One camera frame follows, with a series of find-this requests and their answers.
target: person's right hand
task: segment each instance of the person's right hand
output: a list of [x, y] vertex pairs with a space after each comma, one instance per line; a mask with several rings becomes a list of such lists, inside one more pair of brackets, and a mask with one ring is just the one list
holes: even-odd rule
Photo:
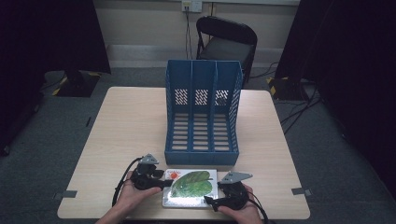
[[[254, 200], [253, 198], [253, 189], [248, 185], [245, 185], [245, 189], [248, 194], [249, 199]], [[258, 208], [251, 202], [247, 202], [245, 207], [241, 210], [233, 210], [227, 206], [220, 206], [218, 209], [224, 215], [232, 217], [238, 224], [262, 224], [262, 219], [260, 218]]]

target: chair seat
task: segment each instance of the chair seat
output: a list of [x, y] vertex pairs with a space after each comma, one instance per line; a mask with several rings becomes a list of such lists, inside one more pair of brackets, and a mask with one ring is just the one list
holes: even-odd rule
[[251, 45], [212, 37], [205, 49], [201, 52], [200, 59], [239, 61], [241, 63], [241, 67], [244, 68], [252, 50], [253, 46]]

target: human hand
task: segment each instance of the human hand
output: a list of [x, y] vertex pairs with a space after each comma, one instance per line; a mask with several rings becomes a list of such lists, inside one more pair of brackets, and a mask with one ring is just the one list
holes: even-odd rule
[[134, 187], [131, 180], [132, 171], [128, 172], [122, 185], [120, 196], [116, 204], [96, 223], [118, 223], [128, 217], [129, 214], [146, 198], [161, 192], [161, 188], [139, 190]]
[[[244, 184], [249, 199], [254, 201], [253, 189]], [[258, 208], [251, 202], [247, 202], [245, 207], [240, 210], [233, 210], [227, 206], [220, 206], [218, 211], [224, 215], [232, 217], [238, 224], [262, 224]]]

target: black stand base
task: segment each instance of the black stand base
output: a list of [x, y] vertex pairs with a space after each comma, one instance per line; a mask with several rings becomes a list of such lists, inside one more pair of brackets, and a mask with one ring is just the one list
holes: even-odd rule
[[77, 70], [65, 71], [64, 79], [53, 93], [56, 96], [91, 97], [100, 76], [90, 73], [80, 73]]
[[267, 78], [271, 94], [277, 100], [307, 101], [308, 95], [300, 83], [290, 81], [287, 78]]

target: gray carpet floor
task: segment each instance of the gray carpet floor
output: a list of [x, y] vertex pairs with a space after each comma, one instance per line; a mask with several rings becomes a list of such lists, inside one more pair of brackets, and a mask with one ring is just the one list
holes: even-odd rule
[[[254, 68], [251, 75], [265, 70]], [[67, 188], [107, 89], [164, 87], [164, 72], [165, 68], [113, 68], [112, 75], [102, 75], [90, 98], [52, 96], [56, 85], [44, 89], [38, 112], [10, 145], [10, 155], [0, 158], [0, 223], [94, 223], [59, 219], [61, 201], [54, 195]], [[47, 73], [46, 85], [62, 75]], [[308, 94], [314, 93], [313, 85], [305, 87]], [[265, 77], [251, 79], [245, 89], [268, 90]], [[304, 107], [301, 102], [274, 100], [274, 104], [279, 120]], [[287, 130], [294, 119], [284, 122], [283, 129]], [[276, 220], [277, 224], [396, 223], [396, 203], [338, 127], [337, 119], [319, 102], [286, 133], [303, 188], [313, 192], [307, 197], [311, 217]]]

